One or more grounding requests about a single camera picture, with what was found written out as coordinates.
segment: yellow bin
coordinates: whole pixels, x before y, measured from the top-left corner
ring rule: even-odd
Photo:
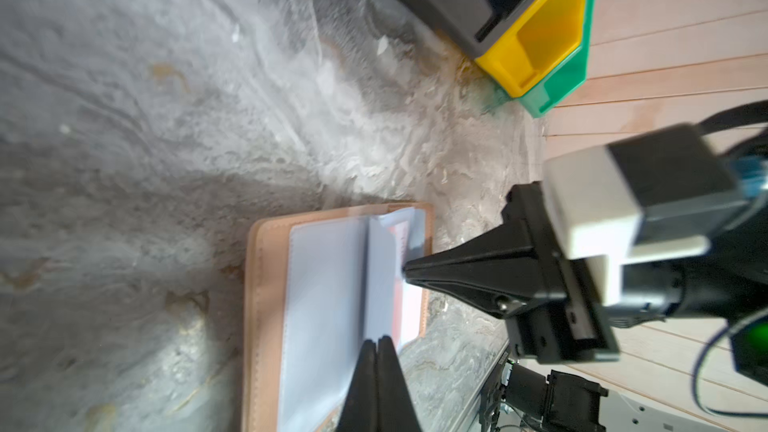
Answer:
[[[477,59],[512,97],[522,97],[581,43],[586,0],[535,0]]]

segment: screw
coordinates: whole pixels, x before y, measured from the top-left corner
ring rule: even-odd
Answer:
[[[498,307],[498,310],[502,312],[506,312],[509,310],[509,299],[506,297],[499,297],[496,299],[496,307]]]

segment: green bin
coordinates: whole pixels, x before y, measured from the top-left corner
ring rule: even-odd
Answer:
[[[557,64],[545,78],[518,98],[533,117],[538,118],[549,112],[552,107],[586,81],[593,9],[594,0],[586,0],[581,45]]]

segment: stone countertop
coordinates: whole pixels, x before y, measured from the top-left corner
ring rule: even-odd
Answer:
[[[0,417],[240,427],[258,218],[417,199],[436,250],[538,177],[540,125],[395,0],[0,0]],[[401,361],[447,430],[503,325],[433,294]]]

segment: plastic storage bin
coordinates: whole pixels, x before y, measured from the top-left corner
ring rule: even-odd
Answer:
[[[587,0],[581,45],[518,99],[533,117],[543,116],[586,81],[593,9],[594,0]]]
[[[581,44],[587,0],[535,0],[475,62],[522,97]]]

